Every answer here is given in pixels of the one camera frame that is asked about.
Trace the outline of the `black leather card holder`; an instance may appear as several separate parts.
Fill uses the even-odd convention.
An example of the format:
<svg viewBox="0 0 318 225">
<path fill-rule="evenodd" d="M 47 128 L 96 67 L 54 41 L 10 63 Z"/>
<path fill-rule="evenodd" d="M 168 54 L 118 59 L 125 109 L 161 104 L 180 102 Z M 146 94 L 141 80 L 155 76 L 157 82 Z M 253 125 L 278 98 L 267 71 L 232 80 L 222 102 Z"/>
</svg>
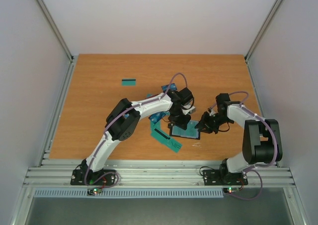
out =
<svg viewBox="0 0 318 225">
<path fill-rule="evenodd" d="M 178 126 L 170 126 L 169 135 L 172 137 L 200 140 L 200 132 L 195 128 L 197 124 L 198 121 L 190 120 L 186 130 L 181 129 Z"/>
</svg>

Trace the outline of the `teal VIP card front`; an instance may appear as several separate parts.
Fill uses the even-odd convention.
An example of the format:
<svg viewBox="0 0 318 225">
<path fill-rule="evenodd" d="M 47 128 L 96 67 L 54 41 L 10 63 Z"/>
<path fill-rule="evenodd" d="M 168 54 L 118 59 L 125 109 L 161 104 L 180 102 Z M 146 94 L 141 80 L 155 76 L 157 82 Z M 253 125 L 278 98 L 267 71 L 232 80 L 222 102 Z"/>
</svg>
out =
<svg viewBox="0 0 318 225">
<path fill-rule="evenodd" d="M 174 151 L 175 153 L 178 153 L 180 149 L 182 148 L 182 144 L 173 138 L 170 138 L 167 140 L 166 146 L 170 148 L 172 151 Z"/>
</svg>

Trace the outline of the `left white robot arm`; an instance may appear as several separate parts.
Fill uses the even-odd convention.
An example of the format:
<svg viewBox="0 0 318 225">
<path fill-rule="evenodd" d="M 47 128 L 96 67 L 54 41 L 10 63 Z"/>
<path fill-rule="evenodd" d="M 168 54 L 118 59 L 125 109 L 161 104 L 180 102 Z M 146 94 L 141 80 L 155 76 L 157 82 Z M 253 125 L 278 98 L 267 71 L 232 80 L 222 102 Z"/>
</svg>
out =
<svg viewBox="0 0 318 225">
<path fill-rule="evenodd" d="M 105 162 L 120 142 L 130 138 L 137 124 L 159 112 L 169 112 L 169 121 L 185 130 L 191 120 L 194 96 L 188 88 L 167 90 L 140 101 L 121 99 L 106 118 L 102 138 L 89 157 L 80 165 L 82 178 L 88 184 L 99 181 Z"/>
</svg>

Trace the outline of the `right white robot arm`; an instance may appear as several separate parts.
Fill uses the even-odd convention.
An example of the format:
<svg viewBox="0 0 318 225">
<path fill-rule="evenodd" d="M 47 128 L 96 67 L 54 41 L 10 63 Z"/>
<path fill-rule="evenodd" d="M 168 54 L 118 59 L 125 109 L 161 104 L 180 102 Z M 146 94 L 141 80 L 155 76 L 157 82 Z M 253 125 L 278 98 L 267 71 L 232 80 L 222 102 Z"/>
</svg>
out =
<svg viewBox="0 0 318 225">
<path fill-rule="evenodd" d="M 238 124 L 243 128 L 242 151 L 224 159 L 219 167 L 219 177 L 231 183 L 237 174 L 245 174 L 256 167 L 269 167 L 283 157 L 279 123 L 249 110 L 244 101 L 233 101 L 230 93 L 216 96 L 217 111 L 209 108 L 196 125 L 201 133 L 217 134 L 223 124 Z"/>
</svg>

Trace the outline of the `teal card black stripe front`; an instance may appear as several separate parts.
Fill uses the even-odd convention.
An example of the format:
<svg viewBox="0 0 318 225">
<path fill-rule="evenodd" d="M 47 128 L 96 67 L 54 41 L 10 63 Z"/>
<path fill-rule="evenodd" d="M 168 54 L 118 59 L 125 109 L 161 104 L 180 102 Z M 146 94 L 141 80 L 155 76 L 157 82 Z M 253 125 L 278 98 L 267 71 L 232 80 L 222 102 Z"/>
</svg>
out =
<svg viewBox="0 0 318 225">
<path fill-rule="evenodd" d="M 186 130 L 180 127 L 172 127 L 170 134 L 171 136 L 188 138 L 188 139 L 198 140 L 200 138 L 198 130 L 190 126 L 188 126 Z"/>
</svg>

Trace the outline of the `long teal card with stripe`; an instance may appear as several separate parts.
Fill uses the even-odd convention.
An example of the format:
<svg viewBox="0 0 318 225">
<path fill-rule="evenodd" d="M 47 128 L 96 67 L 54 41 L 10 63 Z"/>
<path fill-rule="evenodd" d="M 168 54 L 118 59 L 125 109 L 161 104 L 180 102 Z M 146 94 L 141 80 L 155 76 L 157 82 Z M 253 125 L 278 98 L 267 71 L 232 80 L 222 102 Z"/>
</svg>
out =
<svg viewBox="0 0 318 225">
<path fill-rule="evenodd" d="M 151 126 L 151 136 L 159 143 L 169 147 L 171 145 L 171 137 L 161 130 L 160 122 L 153 123 L 150 122 Z"/>
</svg>

